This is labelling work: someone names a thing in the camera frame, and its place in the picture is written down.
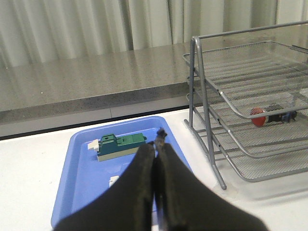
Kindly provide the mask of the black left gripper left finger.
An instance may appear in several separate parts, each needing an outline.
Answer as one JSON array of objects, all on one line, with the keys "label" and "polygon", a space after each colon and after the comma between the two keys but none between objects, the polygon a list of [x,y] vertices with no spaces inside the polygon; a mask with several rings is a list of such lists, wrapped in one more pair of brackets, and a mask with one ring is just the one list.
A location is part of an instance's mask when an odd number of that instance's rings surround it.
[{"label": "black left gripper left finger", "polygon": [[150,231],[153,210],[153,143],[138,148],[116,182],[89,205],[62,219],[56,231]]}]

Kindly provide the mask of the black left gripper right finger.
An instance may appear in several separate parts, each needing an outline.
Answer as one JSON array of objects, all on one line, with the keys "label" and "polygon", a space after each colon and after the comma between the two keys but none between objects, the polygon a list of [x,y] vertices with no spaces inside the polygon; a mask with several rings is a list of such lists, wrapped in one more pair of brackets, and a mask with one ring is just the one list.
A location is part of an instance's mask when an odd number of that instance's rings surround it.
[{"label": "black left gripper right finger", "polygon": [[184,165],[161,128],[156,136],[156,205],[164,231],[266,231],[257,217],[208,189]]}]

